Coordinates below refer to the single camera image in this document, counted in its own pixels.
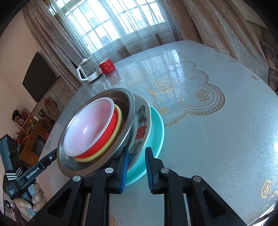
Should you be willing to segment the person's left hand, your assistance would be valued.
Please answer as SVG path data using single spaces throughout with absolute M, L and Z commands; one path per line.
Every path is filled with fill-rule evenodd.
M 26 221 L 30 221 L 32 219 L 31 214 L 28 212 L 30 209 L 32 209 L 34 212 L 38 212 L 47 203 L 44 192 L 37 182 L 34 183 L 34 190 L 35 194 L 32 197 L 32 202 L 29 202 L 23 198 L 16 198 L 14 200 L 15 205 Z

